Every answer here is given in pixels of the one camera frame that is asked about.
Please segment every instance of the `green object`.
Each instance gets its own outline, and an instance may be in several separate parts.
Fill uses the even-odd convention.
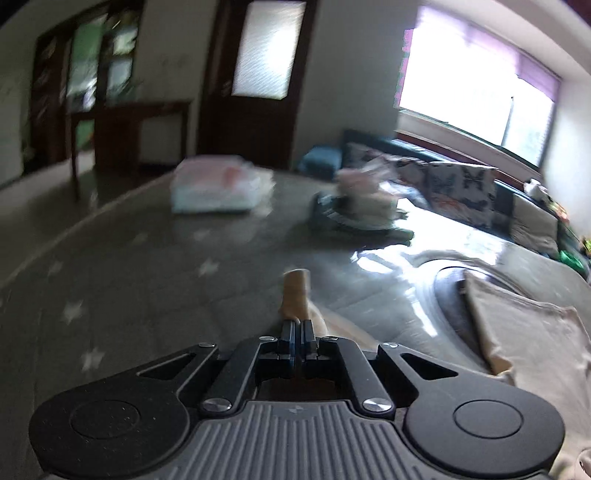
[[[84,120],[78,123],[76,128],[76,149],[83,151],[92,147],[92,138],[95,133],[95,121]]]
[[[570,268],[572,268],[579,275],[585,275],[585,268],[584,268],[583,264],[581,263],[581,260],[576,258],[574,255],[569,254],[568,252],[566,252],[564,250],[561,250],[560,251],[560,261],[563,264],[568,265]]]

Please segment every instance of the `beige cloth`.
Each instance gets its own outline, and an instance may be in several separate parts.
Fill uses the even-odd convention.
[[[589,480],[591,342],[577,311],[528,300],[470,273],[466,293],[493,373],[542,397],[562,415],[566,437],[550,474]]]

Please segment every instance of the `circular pad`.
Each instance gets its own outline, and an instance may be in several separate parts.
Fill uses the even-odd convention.
[[[540,397],[460,372],[419,384],[404,432],[424,457],[448,472],[517,478],[551,467],[564,424]]]
[[[516,409],[493,400],[464,403],[455,411],[453,418],[464,432],[483,439],[510,437],[523,424],[523,418]]]
[[[182,444],[189,414],[159,382],[125,377],[69,390],[34,413],[29,439],[45,470],[67,478],[129,477]]]
[[[113,439],[124,435],[139,422],[139,411],[119,400],[98,400],[78,407],[72,415],[72,428],[91,439]]]

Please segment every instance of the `floor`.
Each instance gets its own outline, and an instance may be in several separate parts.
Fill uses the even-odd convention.
[[[96,174],[94,154],[78,157],[82,198],[75,202],[70,184],[70,162],[35,172],[0,189],[0,286],[26,260],[67,228],[122,193],[151,180],[117,174]]]

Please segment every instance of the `frosted glass panel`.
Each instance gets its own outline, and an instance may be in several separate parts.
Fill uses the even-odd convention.
[[[287,96],[305,2],[255,0],[248,5],[233,95]]]

